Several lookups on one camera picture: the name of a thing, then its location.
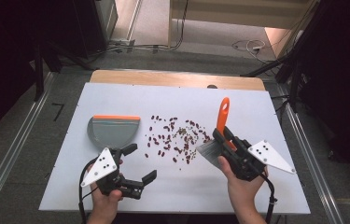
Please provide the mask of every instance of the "black gripper mechanism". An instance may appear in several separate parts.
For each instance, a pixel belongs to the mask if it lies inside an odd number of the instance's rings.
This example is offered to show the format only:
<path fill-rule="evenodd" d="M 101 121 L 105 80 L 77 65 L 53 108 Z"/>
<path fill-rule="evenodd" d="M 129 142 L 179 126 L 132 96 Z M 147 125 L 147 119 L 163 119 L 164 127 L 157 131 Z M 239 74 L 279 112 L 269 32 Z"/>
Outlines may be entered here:
<path fill-rule="evenodd" d="M 119 173 L 119 160 L 121 155 L 123 154 L 124 156 L 127 156 L 135 150 L 137 150 L 137 144 L 130 144 L 124 148 L 110 148 L 111 155 L 113 156 L 118 169 L 115 172 L 96 181 L 99 190 L 104 195 L 109 195 L 112 190 L 118 189 L 122 192 L 122 197 L 139 200 L 145 186 L 157 178 L 157 170 L 145 175 L 142 178 L 142 182 L 128 180 Z"/>
<path fill-rule="evenodd" d="M 251 145 L 246 140 L 240 140 L 237 136 L 233 135 L 227 126 L 224 127 L 223 134 L 218 129 L 213 131 L 213 137 L 222 145 L 221 155 L 227 159 L 236 177 L 238 179 L 252 181 L 259 176 L 264 171 L 265 164 L 248 153 L 247 149 Z M 236 148 L 231 148 L 227 141 L 231 141 Z"/>

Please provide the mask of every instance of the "white bracket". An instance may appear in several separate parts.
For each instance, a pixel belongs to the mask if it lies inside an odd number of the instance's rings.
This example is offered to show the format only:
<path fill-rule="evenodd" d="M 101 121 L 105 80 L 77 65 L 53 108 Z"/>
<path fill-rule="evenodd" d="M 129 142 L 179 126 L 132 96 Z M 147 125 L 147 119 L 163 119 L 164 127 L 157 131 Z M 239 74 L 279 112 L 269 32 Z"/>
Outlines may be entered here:
<path fill-rule="evenodd" d="M 266 140 L 247 149 L 257 160 L 266 165 L 273 166 L 291 174 L 296 174 L 296 170 L 283 159 L 283 157 Z"/>
<path fill-rule="evenodd" d="M 113 156 L 111 155 L 110 149 L 105 147 L 102 153 L 96 160 L 95 164 L 92 166 L 88 174 L 84 177 L 81 183 L 81 187 L 86 187 L 91 183 L 115 172 L 117 170 L 117 165 L 114 162 Z"/>

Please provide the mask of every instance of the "dustpan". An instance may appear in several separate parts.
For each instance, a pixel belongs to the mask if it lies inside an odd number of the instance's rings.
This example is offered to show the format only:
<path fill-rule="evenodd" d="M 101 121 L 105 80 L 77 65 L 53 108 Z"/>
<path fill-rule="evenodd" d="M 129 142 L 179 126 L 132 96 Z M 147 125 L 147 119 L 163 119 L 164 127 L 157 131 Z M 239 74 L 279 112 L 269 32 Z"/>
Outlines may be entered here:
<path fill-rule="evenodd" d="M 88 122 L 88 137 L 98 148 L 125 147 L 137 132 L 137 116 L 95 115 Z"/>

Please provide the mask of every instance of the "white table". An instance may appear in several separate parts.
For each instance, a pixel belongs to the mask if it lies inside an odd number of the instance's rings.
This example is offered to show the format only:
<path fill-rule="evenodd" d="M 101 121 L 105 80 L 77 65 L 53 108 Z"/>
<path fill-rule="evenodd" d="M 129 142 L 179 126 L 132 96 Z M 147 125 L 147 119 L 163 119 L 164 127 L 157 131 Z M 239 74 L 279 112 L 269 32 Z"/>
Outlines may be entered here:
<path fill-rule="evenodd" d="M 95 114 L 107 114 L 137 115 L 141 118 L 133 139 L 139 148 L 122 158 L 124 163 L 120 171 L 125 177 L 140 181 L 152 170 L 158 171 L 157 179 L 146 186 L 142 198 L 124 199 L 119 204 L 120 212 L 233 213 L 225 176 L 198 152 L 195 159 L 187 164 L 173 150 L 166 151 L 162 157 L 158 156 L 162 146 L 147 146 L 152 134 L 157 136 L 164 133 L 163 120 L 172 117 L 177 117 L 176 127 L 186 127 L 186 119 L 189 119 L 199 123 L 211 135 L 216 126 L 219 105 L 225 96 L 231 99 L 227 126 L 232 132 L 252 145 L 267 139 L 294 166 L 266 91 L 86 83 L 39 209 L 78 210 L 77 190 L 81 170 L 102 150 L 89 140 L 87 123 Z M 151 119 L 152 115 L 159 115 L 162 121 Z M 177 157 L 178 162 L 173 162 L 173 157 Z M 270 168 L 269 173 L 278 199 L 273 211 L 280 214 L 309 214 L 298 176 L 274 168 Z M 85 188 L 83 194 L 89 191 L 89 188 Z M 269 188 L 264 184 L 256 197 L 259 212 L 267 211 L 269 196 Z M 90 210 L 91 198 L 86 198 L 84 205 L 86 210 Z"/>

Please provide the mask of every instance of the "black cable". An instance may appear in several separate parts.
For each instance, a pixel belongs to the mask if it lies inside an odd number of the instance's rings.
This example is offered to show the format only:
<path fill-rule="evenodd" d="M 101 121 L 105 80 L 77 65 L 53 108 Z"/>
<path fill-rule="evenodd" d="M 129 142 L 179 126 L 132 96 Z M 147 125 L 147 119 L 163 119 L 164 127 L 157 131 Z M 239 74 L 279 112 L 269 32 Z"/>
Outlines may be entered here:
<path fill-rule="evenodd" d="M 275 109 L 275 112 L 277 112 L 278 110 L 280 110 L 280 114 L 279 114 L 279 124 L 280 127 L 282 127 L 282 121 L 283 121 L 283 113 L 285 113 L 285 109 L 286 109 L 286 105 L 290 103 L 290 98 L 288 97 L 283 103 L 282 105 L 280 105 L 277 109 Z"/>
<path fill-rule="evenodd" d="M 282 217 L 282 215 L 279 215 L 279 217 L 277 217 L 277 219 L 276 219 L 276 221 L 274 222 L 274 224 L 278 224 L 281 217 Z"/>
<path fill-rule="evenodd" d="M 283 99 L 283 98 L 288 98 L 290 95 L 280 95 L 280 96 L 271 96 L 271 99 Z"/>
<path fill-rule="evenodd" d="M 85 214 L 85 210 L 84 210 L 84 203 L 82 202 L 82 200 L 84 199 L 84 197 L 82 197 L 82 187 L 81 187 L 81 183 L 82 183 L 82 180 L 84 179 L 84 175 L 85 173 L 87 172 L 88 170 L 88 167 L 90 167 L 90 165 L 94 164 L 96 162 L 96 160 L 98 159 L 98 157 L 96 157 L 95 159 L 89 161 L 84 169 L 82 169 L 82 172 L 81 172 L 81 176 L 79 178 L 79 184 L 78 184 L 78 199 L 79 199 L 79 202 L 78 202 L 78 210 L 79 210 L 79 213 L 81 214 L 81 218 L 82 218 L 82 223 L 83 224 L 86 224 L 87 223 L 87 215 Z"/>
<path fill-rule="evenodd" d="M 98 189 L 98 187 L 96 187 L 95 189 L 93 189 L 91 192 L 89 192 L 88 194 L 84 195 L 84 197 L 82 197 L 82 200 L 84 201 L 84 199 L 88 196 L 90 196 L 91 194 L 93 194 L 96 190 Z"/>
<path fill-rule="evenodd" d="M 268 177 L 266 175 L 264 175 L 263 173 L 260 173 L 259 170 L 250 161 L 247 162 L 247 165 L 256 174 L 259 174 L 259 176 L 261 176 L 265 180 L 265 182 L 267 182 L 268 187 L 271 190 L 270 204 L 268 205 L 267 216 L 265 217 L 265 222 L 267 224 L 269 224 L 271 222 L 271 217 L 272 217 L 272 214 L 273 214 L 273 207 L 274 207 L 275 203 L 277 202 L 277 199 L 274 198 L 274 186 L 273 186 L 273 183 L 268 179 Z"/>
<path fill-rule="evenodd" d="M 105 51 L 99 52 L 98 54 L 102 54 L 108 51 L 113 51 L 116 49 L 136 49 L 136 48 L 144 48 L 144 49 L 162 49 L 162 50 L 176 50 L 180 47 L 181 43 L 183 42 L 183 37 L 184 37 L 184 23 L 186 20 L 186 15 L 187 15 L 187 9 L 189 7 L 189 0 L 187 0 L 186 5 L 184 7 L 184 12 L 183 12 L 183 18 L 182 18 L 182 25 L 181 25 L 181 35 L 180 39 L 176 42 L 174 46 L 171 46 L 170 48 L 167 48 L 166 45 L 133 45 L 133 46 L 127 46 L 119 43 L 115 43 L 115 47 L 112 47 L 110 49 L 107 49 Z"/>

